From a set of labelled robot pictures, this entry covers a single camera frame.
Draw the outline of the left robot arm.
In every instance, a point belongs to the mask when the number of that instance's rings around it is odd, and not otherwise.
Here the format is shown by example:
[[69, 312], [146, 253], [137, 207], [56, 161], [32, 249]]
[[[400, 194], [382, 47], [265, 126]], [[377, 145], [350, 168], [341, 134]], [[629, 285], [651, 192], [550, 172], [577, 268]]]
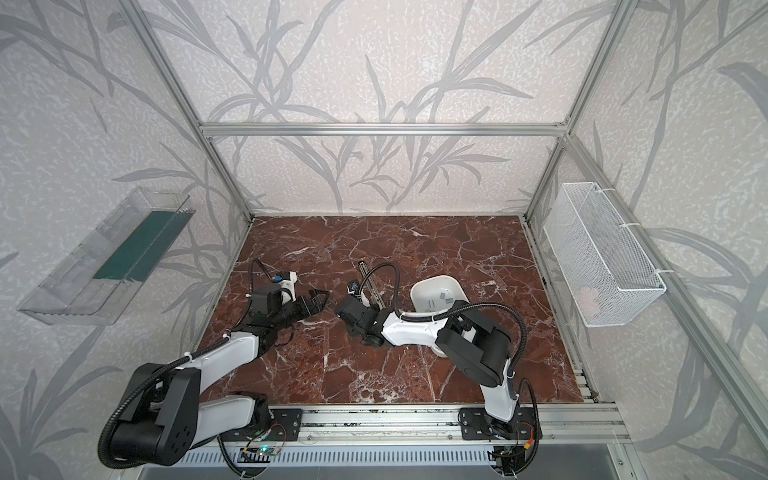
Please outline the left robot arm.
[[115, 470], [171, 466], [211, 440], [222, 444], [227, 432], [269, 434], [275, 421], [265, 395], [235, 393], [211, 401], [201, 396], [278, 347], [283, 330], [324, 310], [329, 292], [311, 289], [299, 295], [297, 281], [296, 272], [280, 271], [261, 286], [250, 283], [241, 318], [218, 342], [167, 364], [139, 366], [100, 433], [100, 462]]

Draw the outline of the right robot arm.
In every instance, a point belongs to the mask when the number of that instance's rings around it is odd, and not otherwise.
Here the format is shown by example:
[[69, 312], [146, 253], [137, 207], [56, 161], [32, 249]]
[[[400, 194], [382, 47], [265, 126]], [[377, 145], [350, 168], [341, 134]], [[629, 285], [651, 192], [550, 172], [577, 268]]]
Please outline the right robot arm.
[[520, 440], [529, 449], [540, 439], [538, 407], [531, 402], [525, 417], [513, 379], [527, 346], [528, 331], [522, 316], [497, 302], [471, 303], [458, 280], [438, 275], [415, 283], [410, 290], [413, 312], [397, 306], [400, 273], [395, 269], [391, 305], [370, 303], [362, 281], [348, 285], [347, 296], [335, 314], [352, 337], [380, 347], [417, 345], [430, 348], [480, 386], [484, 406], [462, 408], [458, 422], [465, 440]]

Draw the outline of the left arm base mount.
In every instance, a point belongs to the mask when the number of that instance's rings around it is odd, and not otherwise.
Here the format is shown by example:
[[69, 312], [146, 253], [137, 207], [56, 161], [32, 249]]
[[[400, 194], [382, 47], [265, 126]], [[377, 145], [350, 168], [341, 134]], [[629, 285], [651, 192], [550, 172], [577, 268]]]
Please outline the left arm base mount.
[[296, 442], [299, 438], [304, 411], [301, 408], [277, 408], [270, 413], [272, 420], [269, 426], [242, 429], [238, 439], [254, 442]]

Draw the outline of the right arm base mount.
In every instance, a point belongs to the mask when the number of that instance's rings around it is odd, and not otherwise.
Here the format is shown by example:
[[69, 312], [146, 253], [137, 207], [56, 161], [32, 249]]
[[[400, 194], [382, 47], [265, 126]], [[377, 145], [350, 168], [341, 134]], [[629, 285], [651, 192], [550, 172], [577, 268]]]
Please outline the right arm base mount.
[[538, 420], [530, 406], [518, 407], [511, 420], [503, 422], [490, 416], [484, 408], [461, 408], [458, 423], [464, 440], [540, 440]]

